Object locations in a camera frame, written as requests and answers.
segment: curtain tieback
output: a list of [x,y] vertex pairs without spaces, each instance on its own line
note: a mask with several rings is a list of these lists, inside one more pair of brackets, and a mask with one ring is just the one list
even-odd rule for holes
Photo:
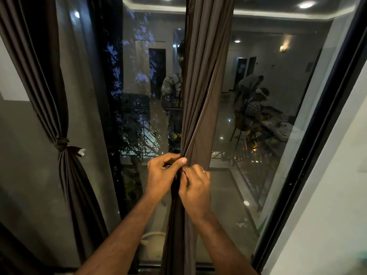
[[67,143],[69,143],[69,139],[64,138],[64,137],[58,137],[56,140],[55,148],[59,152],[63,152],[64,150],[67,149],[69,152],[79,157],[82,157],[84,155],[85,148],[78,148],[78,147],[73,147],[73,146],[68,147]]

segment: wall sconce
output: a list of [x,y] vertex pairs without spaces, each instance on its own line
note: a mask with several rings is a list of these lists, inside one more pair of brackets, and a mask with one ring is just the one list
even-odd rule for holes
[[287,46],[282,45],[282,46],[280,47],[279,52],[280,52],[280,53],[284,53],[285,51],[287,51]]

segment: light strip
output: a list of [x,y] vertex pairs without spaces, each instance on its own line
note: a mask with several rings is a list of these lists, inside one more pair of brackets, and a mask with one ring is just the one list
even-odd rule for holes
[[[186,7],[184,6],[162,6],[162,5],[146,5],[136,4],[131,0],[122,0],[125,6],[136,12],[152,12],[152,13],[172,13],[185,14]],[[274,11],[248,11],[244,9],[235,9],[235,16],[259,16],[261,18],[276,18],[276,19],[304,19],[304,20],[331,20],[339,16],[346,15],[355,10],[356,6],[351,6],[335,13],[330,14],[306,14],[306,13],[291,13],[291,12],[274,12]]]

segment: person's left hand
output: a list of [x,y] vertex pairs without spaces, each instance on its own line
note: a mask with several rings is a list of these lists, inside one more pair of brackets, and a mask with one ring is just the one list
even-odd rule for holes
[[148,181],[145,194],[156,202],[171,188],[173,178],[180,168],[186,165],[187,159],[180,154],[166,153],[148,162]]

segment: recessed light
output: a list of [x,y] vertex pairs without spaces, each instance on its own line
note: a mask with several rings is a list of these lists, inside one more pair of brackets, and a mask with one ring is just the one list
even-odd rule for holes
[[308,8],[314,6],[314,5],[315,5],[315,2],[310,1],[310,2],[301,3],[301,4],[298,5],[298,7],[300,9],[308,9]]

